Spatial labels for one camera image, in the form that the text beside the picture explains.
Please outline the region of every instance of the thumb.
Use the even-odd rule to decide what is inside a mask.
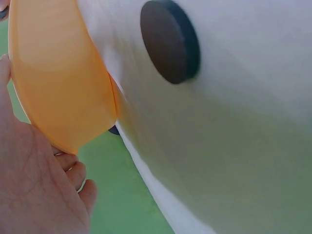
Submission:
[[[13,113],[12,103],[7,89],[10,80],[11,65],[8,55],[0,58],[0,117],[11,115]]]
[[[10,72],[11,71],[11,65],[10,65],[10,59],[8,55],[2,55],[0,58],[0,90],[3,89],[3,86],[8,84],[10,80]]]

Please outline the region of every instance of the green floor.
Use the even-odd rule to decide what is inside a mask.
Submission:
[[[0,24],[0,54],[7,53],[7,22]],[[27,121],[12,84],[15,115]],[[79,153],[98,185],[92,234],[172,234],[120,137],[104,133]]]

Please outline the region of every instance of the dark circular disc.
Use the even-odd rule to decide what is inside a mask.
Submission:
[[[3,11],[0,11],[0,20],[4,19],[9,13],[9,6],[7,6]]]
[[[120,135],[119,131],[115,125],[109,130],[109,132],[112,134],[115,134],[115,135]]]
[[[171,0],[152,0],[141,10],[141,32],[158,72],[170,83],[193,78],[200,64],[195,30],[185,12]]]

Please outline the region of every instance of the finger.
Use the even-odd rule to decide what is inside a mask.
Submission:
[[[77,162],[71,170],[66,172],[66,175],[78,191],[87,176],[86,166],[82,162]]]
[[[90,179],[86,180],[82,190],[78,194],[86,206],[89,216],[91,216],[98,196],[98,188],[95,182]]]
[[[53,152],[53,155],[54,155],[54,156],[58,156],[58,155],[64,154],[63,151],[61,151],[61,150],[59,150],[59,149],[57,149],[57,148],[55,148],[55,147],[52,147],[52,152]]]
[[[78,162],[78,157],[76,155],[63,154],[55,156],[55,158],[65,172],[71,169]]]
[[[7,124],[7,121],[12,120],[13,117],[12,103],[7,89],[7,84],[10,79],[10,70],[9,56],[3,55],[0,58],[0,118],[3,120],[3,124]]]
[[[8,55],[2,55],[0,58],[0,85],[7,85],[10,80],[11,64]]]
[[[0,0],[0,21],[6,20],[9,16],[10,0]]]

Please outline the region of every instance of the white inflatable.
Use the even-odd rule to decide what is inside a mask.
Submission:
[[[143,43],[146,0],[79,0],[119,87],[118,128],[177,234],[312,233],[312,1],[177,0],[201,49],[171,85]]]

